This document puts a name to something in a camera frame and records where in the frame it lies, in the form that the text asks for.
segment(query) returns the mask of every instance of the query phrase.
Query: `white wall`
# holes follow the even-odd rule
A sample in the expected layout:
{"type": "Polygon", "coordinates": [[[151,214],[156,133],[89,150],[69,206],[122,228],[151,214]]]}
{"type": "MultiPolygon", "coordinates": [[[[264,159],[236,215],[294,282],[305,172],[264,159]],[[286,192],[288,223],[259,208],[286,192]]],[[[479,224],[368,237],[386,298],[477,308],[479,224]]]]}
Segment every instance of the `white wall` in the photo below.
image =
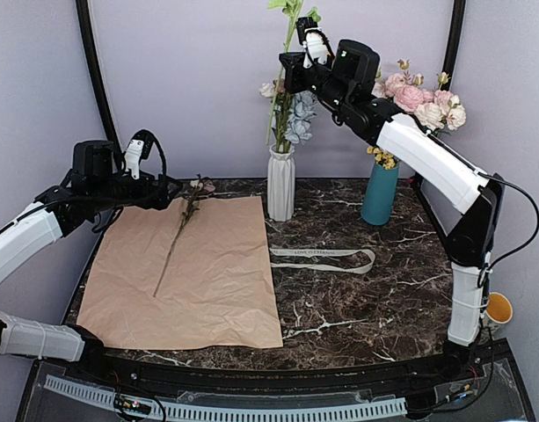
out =
{"type": "MultiPolygon", "coordinates": [[[[0,0],[0,228],[60,183],[76,142],[103,139],[73,1],[0,0]]],[[[60,323],[95,237],[85,228],[0,287],[0,309],[60,323]]],[[[15,420],[31,361],[0,356],[0,422],[15,420]]]]}
{"type": "MultiPolygon", "coordinates": [[[[335,48],[359,40],[433,82],[441,69],[451,0],[306,0],[318,5],[335,48]]],[[[111,107],[126,142],[146,127],[164,145],[173,177],[264,177],[269,104],[259,86],[277,77],[288,19],[266,0],[92,0],[111,107]]],[[[296,50],[298,40],[295,37],[296,50]]],[[[299,176],[368,177],[366,144],[324,109],[296,154],[299,176]]],[[[411,174],[408,169],[402,176],[411,174]]]]}
{"type": "MultiPolygon", "coordinates": [[[[526,188],[539,204],[539,0],[468,2],[453,91],[468,122],[448,143],[489,172],[526,188]]],[[[456,215],[432,192],[448,227],[456,215]]],[[[495,256],[531,234],[529,203],[507,189],[495,256]]],[[[539,418],[539,237],[495,268],[492,290],[508,296],[514,319],[502,332],[519,361],[539,418]]]]}

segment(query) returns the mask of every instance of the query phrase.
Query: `kraft paper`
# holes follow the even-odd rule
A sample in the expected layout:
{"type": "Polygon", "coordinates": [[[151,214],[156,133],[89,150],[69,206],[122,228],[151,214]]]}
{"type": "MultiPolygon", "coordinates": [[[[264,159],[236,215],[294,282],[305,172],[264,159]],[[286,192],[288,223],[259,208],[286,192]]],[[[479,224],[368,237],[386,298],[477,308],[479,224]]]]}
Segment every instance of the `kraft paper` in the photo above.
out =
{"type": "Polygon", "coordinates": [[[106,232],[77,323],[107,347],[282,347],[259,197],[202,200],[176,242],[185,200],[126,208],[106,232]]]}

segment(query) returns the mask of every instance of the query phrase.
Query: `orange cup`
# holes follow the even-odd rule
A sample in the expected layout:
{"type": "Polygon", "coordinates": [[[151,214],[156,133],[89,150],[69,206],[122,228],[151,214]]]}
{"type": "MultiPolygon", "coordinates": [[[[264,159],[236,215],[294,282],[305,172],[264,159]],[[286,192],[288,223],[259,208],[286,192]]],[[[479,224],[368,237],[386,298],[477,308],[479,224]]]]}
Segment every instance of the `orange cup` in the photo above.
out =
{"type": "Polygon", "coordinates": [[[486,308],[486,325],[494,334],[497,330],[509,323],[514,315],[512,303],[501,293],[490,293],[490,300],[486,308]]]}

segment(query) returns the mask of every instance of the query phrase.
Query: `blue vase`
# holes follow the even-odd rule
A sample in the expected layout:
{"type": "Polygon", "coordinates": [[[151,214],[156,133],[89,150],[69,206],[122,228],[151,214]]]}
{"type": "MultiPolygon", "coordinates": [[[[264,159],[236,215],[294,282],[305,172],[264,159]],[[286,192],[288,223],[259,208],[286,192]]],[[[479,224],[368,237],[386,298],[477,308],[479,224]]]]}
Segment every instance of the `blue vase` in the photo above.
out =
{"type": "Polygon", "coordinates": [[[365,222],[382,226],[389,221],[396,195],[398,173],[398,165],[394,169],[384,170],[384,167],[375,163],[361,209],[361,217],[365,222]]]}

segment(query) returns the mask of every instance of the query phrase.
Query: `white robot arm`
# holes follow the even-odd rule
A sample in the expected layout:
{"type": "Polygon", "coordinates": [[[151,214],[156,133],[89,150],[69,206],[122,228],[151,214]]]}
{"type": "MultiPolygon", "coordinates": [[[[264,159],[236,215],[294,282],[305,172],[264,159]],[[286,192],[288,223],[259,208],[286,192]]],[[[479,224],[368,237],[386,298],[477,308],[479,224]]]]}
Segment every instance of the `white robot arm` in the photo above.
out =
{"type": "MultiPolygon", "coordinates": [[[[83,222],[108,209],[137,206],[166,208],[181,184],[167,177],[163,151],[156,137],[142,130],[125,151],[123,169],[113,173],[111,142],[86,141],[74,148],[74,163],[59,186],[39,195],[23,213],[0,230],[0,284],[38,251],[67,236],[83,222]],[[163,174],[154,178],[140,171],[140,162],[156,144],[163,174]]],[[[102,343],[82,327],[42,324],[0,310],[0,354],[17,354],[67,361],[102,343]]]]}
{"type": "Polygon", "coordinates": [[[485,272],[506,182],[459,156],[391,101],[373,96],[380,58],[370,47],[342,40],[335,55],[311,18],[300,18],[297,32],[304,51],[280,55],[287,91],[314,93],[337,125],[410,165],[463,215],[448,235],[434,225],[454,275],[445,352],[456,350],[457,359],[465,360],[487,303],[485,272]]]}

